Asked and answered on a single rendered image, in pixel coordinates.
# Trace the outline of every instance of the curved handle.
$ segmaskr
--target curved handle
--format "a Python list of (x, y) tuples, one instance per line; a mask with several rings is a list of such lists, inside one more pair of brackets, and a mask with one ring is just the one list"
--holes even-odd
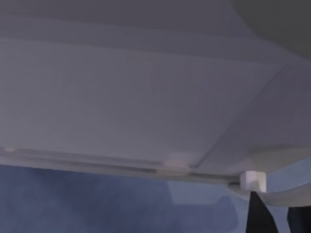
[[(229, 184), (228, 188), (240, 198), (249, 200), (250, 191), (242, 190), (239, 184)], [(311, 206), (311, 183), (281, 192), (258, 192), (258, 195), (266, 205), (284, 207)]]

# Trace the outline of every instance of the blue floor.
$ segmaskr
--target blue floor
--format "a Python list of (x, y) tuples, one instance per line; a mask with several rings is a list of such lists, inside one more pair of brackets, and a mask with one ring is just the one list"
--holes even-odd
[(0, 233), (229, 233), (231, 199), (173, 205), (165, 181), (0, 166)]

